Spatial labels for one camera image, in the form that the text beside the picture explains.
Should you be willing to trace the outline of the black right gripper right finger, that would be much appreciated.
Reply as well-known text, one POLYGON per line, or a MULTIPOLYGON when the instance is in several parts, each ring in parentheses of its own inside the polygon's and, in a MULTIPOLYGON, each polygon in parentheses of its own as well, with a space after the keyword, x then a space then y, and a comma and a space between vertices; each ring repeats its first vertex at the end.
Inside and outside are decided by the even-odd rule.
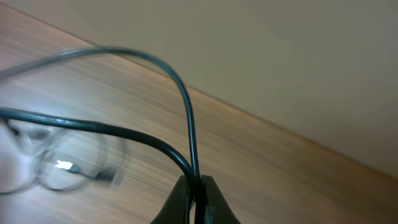
POLYGON ((201 197, 195 210, 195 224, 240 224, 214 178, 201 177, 201 197))

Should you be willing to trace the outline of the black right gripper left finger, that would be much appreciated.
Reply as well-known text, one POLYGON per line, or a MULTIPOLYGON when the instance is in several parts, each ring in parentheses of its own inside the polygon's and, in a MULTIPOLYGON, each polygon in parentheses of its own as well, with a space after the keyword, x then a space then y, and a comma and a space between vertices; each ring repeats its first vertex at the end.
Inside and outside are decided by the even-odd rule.
POLYGON ((185 176, 180 176, 169 197, 151 224, 188 224, 191 208, 190 189, 185 176))

